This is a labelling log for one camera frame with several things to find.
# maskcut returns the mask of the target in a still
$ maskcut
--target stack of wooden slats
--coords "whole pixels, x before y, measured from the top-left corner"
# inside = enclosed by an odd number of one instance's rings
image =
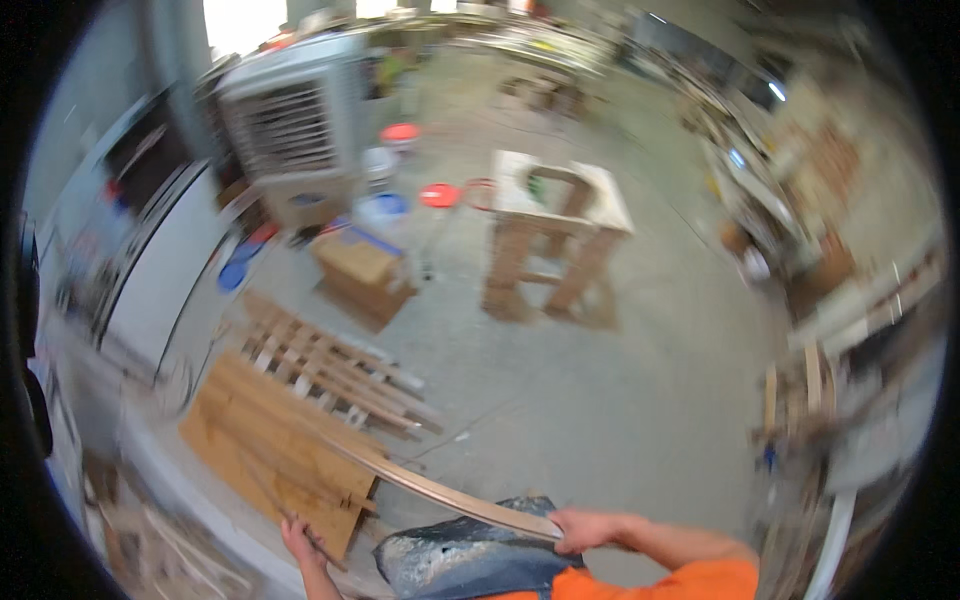
[[[327,412],[345,412],[354,429],[374,417],[401,431],[440,431],[440,412],[419,397],[422,382],[381,352],[348,343],[254,292],[246,292],[243,303],[250,324],[240,327],[241,351],[258,371]]]

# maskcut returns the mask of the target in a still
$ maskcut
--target hand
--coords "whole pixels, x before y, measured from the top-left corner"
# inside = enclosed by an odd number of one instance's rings
[[[283,544],[287,546],[290,554],[294,555],[294,558],[297,559],[297,563],[301,568],[306,564],[315,564],[323,571],[326,571],[326,556],[324,556],[322,552],[314,550],[310,539],[306,536],[306,532],[310,529],[310,523],[307,523],[297,515],[293,515],[293,517],[293,522],[284,518],[283,522],[280,523],[280,534],[283,536]],[[320,545],[324,543],[323,539],[317,538],[316,536],[314,536],[314,540]]]
[[[579,509],[561,509],[547,518],[564,530],[564,538],[554,548],[560,554],[579,554],[612,541],[620,529],[619,515],[589,513]]]

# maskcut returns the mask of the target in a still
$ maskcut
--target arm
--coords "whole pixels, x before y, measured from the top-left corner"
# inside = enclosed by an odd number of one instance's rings
[[[283,519],[280,523],[280,533],[283,543],[290,554],[297,559],[300,567],[300,576],[303,578],[303,587],[306,589],[307,600],[344,600],[340,591],[333,584],[329,573],[326,572],[326,557],[313,549],[310,540],[305,535],[310,525],[301,518],[293,522]]]
[[[754,567],[759,558],[748,545],[723,534],[694,527],[656,523],[638,515],[588,513],[563,509],[548,515],[564,530],[557,552],[573,554],[614,543],[646,554],[675,571],[698,561],[738,559]]]

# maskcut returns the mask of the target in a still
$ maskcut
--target white bucket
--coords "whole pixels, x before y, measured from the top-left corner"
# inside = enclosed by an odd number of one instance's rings
[[[367,184],[370,187],[370,193],[378,194],[389,190],[396,171],[394,153],[382,146],[369,148],[363,153],[363,161],[367,168]]]

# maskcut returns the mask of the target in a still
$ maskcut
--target window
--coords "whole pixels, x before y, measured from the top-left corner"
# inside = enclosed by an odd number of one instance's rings
[[[457,0],[430,0],[431,12],[456,12]]]
[[[396,8],[396,0],[357,0],[357,18],[375,19]]]
[[[204,0],[210,58],[244,56],[279,33],[287,22],[286,0]]]

